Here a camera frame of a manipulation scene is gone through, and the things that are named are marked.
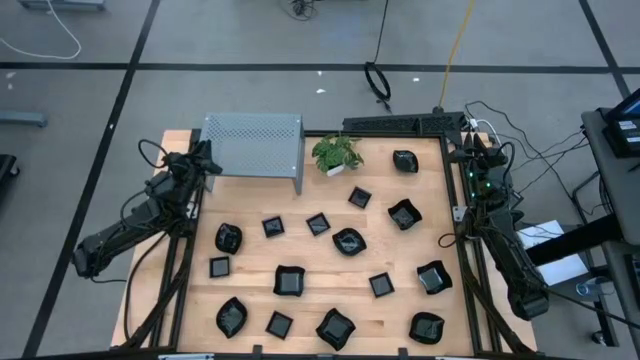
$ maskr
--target green plant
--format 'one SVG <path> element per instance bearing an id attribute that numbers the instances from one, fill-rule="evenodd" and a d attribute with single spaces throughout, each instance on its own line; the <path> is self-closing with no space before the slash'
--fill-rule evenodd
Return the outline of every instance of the green plant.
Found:
<path id="1" fill-rule="evenodd" d="M 342 164 L 355 170 L 359 164 L 364 165 L 362 156 L 353 151 L 353 146 L 358 141 L 360 139 L 349 136 L 327 135 L 313 147 L 311 156 L 317 158 L 316 165 L 323 173 Z"/>

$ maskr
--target wooden tabletop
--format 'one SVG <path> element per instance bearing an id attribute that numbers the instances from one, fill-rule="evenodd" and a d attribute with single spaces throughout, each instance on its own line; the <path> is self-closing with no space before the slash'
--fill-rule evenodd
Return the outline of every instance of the wooden tabletop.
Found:
<path id="1" fill-rule="evenodd" d="M 190 131 L 167 131 L 162 145 L 167 151 L 186 152 Z M 452 231 L 450 207 L 440 145 L 437 139 L 365 138 L 357 151 L 365 166 L 327 177 L 317 170 L 311 149 L 319 138 L 306 139 L 302 195 L 296 196 L 289 179 L 219 177 L 212 194 L 205 193 L 189 277 L 178 350 L 184 352 L 249 353 L 261 344 L 265 353 L 317 354 L 335 352 L 315 334 L 315 328 L 331 308 L 337 308 L 356 325 L 340 354 L 395 355 L 399 347 L 412 355 L 473 354 L 456 248 L 437 245 L 441 234 Z M 417 174 L 398 173 L 391 161 L 393 150 L 411 150 L 418 157 Z M 457 166 L 456 194 L 463 203 Z M 366 209 L 347 198 L 355 186 L 373 194 Z M 387 208 L 409 198 L 423 220 L 400 231 Z M 314 237 L 306 219 L 324 213 L 331 229 Z M 281 216 L 285 234 L 267 239 L 261 221 Z M 209 259 L 225 256 L 214 241 L 223 222 L 239 226 L 243 243 L 231 256 L 231 275 L 209 278 Z M 345 257 L 335 248 L 331 235 L 345 227 L 357 229 L 367 249 Z M 135 262 L 152 240 L 139 244 Z M 140 266 L 132 284 L 130 331 L 144 320 L 158 296 L 168 241 L 163 241 Z M 529 322 L 515 317 L 506 298 L 506 284 L 485 249 L 494 302 L 507 323 L 531 348 L 536 348 Z M 178 254 L 176 268 L 181 254 Z M 441 260 L 452 278 L 453 288 L 427 295 L 416 276 L 416 268 Z M 278 265 L 306 270 L 301 297 L 273 293 Z M 369 278 L 387 272 L 395 292 L 375 298 Z M 248 321 L 233 338 L 226 339 L 216 326 L 222 304 L 238 297 L 248 309 Z M 479 303 L 478 322 L 483 348 L 490 349 L 486 317 Z M 294 319 L 286 340 L 265 332 L 273 311 Z M 445 320 L 444 334 L 435 345 L 423 345 L 408 337 L 411 318 L 431 312 Z M 122 314 L 112 343 L 124 341 Z M 173 316 L 170 305 L 165 318 Z M 170 321 L 164 322 L 161 344 L 168 339 Z"/>

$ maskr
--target black floor line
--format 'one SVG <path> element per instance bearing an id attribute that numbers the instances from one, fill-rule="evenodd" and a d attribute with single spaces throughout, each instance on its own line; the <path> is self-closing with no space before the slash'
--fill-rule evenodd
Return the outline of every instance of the black floor line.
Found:
<path id="1" fill-rule="evenodd" d="M 0 69 L 18 70 L 126 70 L 126 63 L 61 63 L 61 62 L 0 62 Z M 446 65 L 378 64 L 387 72 L 442 73 Z M 364 64 L 192 64 L 140 63 L 138 71 L 363 71 Z M 619 69 L 623 73 L 640 73 L 640 67 Z M 453 65 L 455 73 L 487 74 L 608 74 L 608 66 L 540 66 L 540 65 Z"/>
<path id="2" fill-rule="evenodd" d="M 153 0 L 149 6 L 147 16 L 142 25 L 142 30 L 138 36 L 136 47 L 131 55 L 131 61 L 127 67 L 127 72 L 124 75 L 122 84 L 120 85 L 120 91 L 118 92 L 115 104 L 111 110 L 111 115 L 109 116 L 109 121 L 107 122 L 102 135 L 102 140 L 100 140 L 96 157 L 91 165 L 87 182 L 82 190 L 82 196 L 80 197 L 76 212 L 73 215 L 69 232 L 67 233 L 64 245 L 60 251 L 60 256 L 58 257 L 58 261 L 56 262 L 56 266 L 53 270 L 53 275 L 49 281 L 47 291 L 42 299 L 38 315 L 33 323 L 33 327 L 31 328 L 22 357 L 34 357 L 38 353 L 38 348 L 42 342 L 42 337 L 44 336 L 47 324 L 49 323 L 51 312 L 53 311 L 56 299 L 60 292 L 60 287 L 62 286 L 62 282 L 64 281 L 65 274 L 69 267 L 69 263 L 73 255 L 73 248 L 78 240 L 78 235 L 80 235 L 80 230 L 82 229 L 82 224 L 84 223 L 85 216 L 87 215 L 91 198 L 93 197 L 93 193 L 96 189 L 98 178 L 100 177 L 100 172 L 102 171 L 102 166 L 104 165 L 104 160 L 107 156 L 109 145 L 111 144 L 111 139 L 115 133 L 120 114 L 122 113 L 122 108 L 124 107 L 129 89 L 131 88 L 133 76 L 136 72 L 136 65 L 140 62 L 142 50 L 147 42 L 147 37 L 149 36 L 149 31 L 151 30 L 151 25 L 153 24 L 159 4 L 160 0 Z"/>
<path id="3" fill-rule="evenodd" d="M 613 79 L 618 86 L 618 91 L 623 98 L 626 98 L 631 93 L 629 92 L 629 87 L 627 83 L 624 81 L 624 77 L 622 76 L 622 72 L 618 67 L 618 63 L 616 59 L 613 57 L 613 53 L 609 48 L 609 44 L 607 44 L 607 40 L 604 38 L 604 34 L 600 29 L 600 25 L 598 25 L 598 21 L 596 20 L 593 11 L 591 10 L 591 6 L 589 6 L 589 2 L 587 0 L 580 0 L 580 7 L 584 12 L 584 16 L 587 18 L 587 22 L 589 23 L 589 27 L 591 27 L 591 31 L 593 32 L 593 36 L 596 38 L 598 42 L 598 46 L 600 47 L 600 51 L 602 51 L 602 56 L 604 56 L 609 69 L 611 69 L 611 74 L 613 75 Z"/>
<path id="4" fill-rule="evenodd" d="M 11 70 L 127 70 L 128 63 L 0 62 Z"/>
<path id="5" fill-rule="evenodd" d="M 640 74 L 640 68 L 639 67 L 628 67 L 628 66 L 623 66 L 620 68 L 620 72 L 623 74 Z"/>

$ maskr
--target small black square tray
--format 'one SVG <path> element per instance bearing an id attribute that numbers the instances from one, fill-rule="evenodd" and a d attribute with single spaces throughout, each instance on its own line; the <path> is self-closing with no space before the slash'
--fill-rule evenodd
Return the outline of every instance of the small black square tray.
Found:
<path id="1" fill-rule="evenodd" d="M 284 224 L 282 224 L 280 216 L 262 220 L 262 228 L 264 229 L 264 234 L 267 238 L 284 233 Z"/>
<path id="2" fill-rule="evenodd" d="M 230 273 L 229 268 L 230 266 L 229 266 L 228 256 L 209 259 L 209 277 L 210 278 L 228 276 Z"/>
<path id="3" fill-rule="evenodd" d="M 287 337 L 287 333 L 289 333 L 291 323 L 293 323 L 292 318 L 274 311 L 273 315 L 271 316 L 271 320 L 269 320 L 269 325 L 267 325 L 267 329 L 265 331 L 277 338 L 284 340 Z"/>
<path id="4" fill-rule="evenodd" d="M 313 236 L 318 236 L 331 229 L 331 225 L 329 225 L 329 221 L 327 221 L 323 213 L 308 218 L 307 226 L 309 226 L 309 230 L 311 230 Z"/>
<path id="5" fill-rule="evenodd" d="M 393 288 L 393 284 L 391 283 L 391 278 L 388 273 L 382 273 L 369 278 L 369 283 L 371 283 L 371 290 L 373 290 L 373 294 L 377 298 L 396 291 Z"/>
<path id="6" fill-rule="evenodd" d="M 357 186 L 353 189 L 351 195 L 349 195 L 349 202 L 362 209 L 367 207 L 369 199 L 371 199 L 371 193 Z"/>

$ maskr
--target white cable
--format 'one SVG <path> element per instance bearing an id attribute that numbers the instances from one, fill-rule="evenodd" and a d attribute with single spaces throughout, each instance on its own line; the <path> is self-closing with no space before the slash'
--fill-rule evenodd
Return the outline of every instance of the white cable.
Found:
<path id="1" fill-rule="evenodd" d="M 56 14 L 56 11 L 53 9 L 53 5 L 51 5 L 51 0 L 45 0 L 47 2 L 47 4 L 49 4 L 49 9 L 51 9 L 51 14 L 53 15 L 53 17 L 56 18 L 56 20 L 58 20 L 58 23 L 60 24 L 60 26 L 62 26 L 62 28 L 67 32 L 67 34 L 69 34 L 69 36 L 71 36 L 71 38 L 73 39 L 73 41 L 76 42 L 76 45 L 78 45 L 78 51 L 75 52 L 75 54 L 71 55 L 71 56 L 56 56 L 56 55 L 41 55 L 41 54 L 34 54 L 34 53 L 30 53 L 24 50 L 20 50 L 18 48 L 16 48 L 15 46 L 9 44 L 8 42 L 6 42 L 3 38 L 0 37 L 0 42 L 2 42 L 3 44 L 5 44 L 9 49 L 23 54 L 23 55 L 28 55 L 28 56 L 33 56 L 33 57 L 37 57 L 37 58 L 43 58 L 43 59 L 58 59 L 58 60 L 72 60 L 75 59 L 76 57 L 78 57 L 78 55 L 80 55 L 80 52 L 82 51 L 82 45 L 80 45 L 80 41 L 78 41 L 78 39 L 76 39 L 76 37 L 71 33 L 71 31 L 69 31 L 69 29 L 67 29 L 67 27 L 62 23 L 62 20 L 60 20 L 60 18 L 58 17 L 58 14 Z"/>

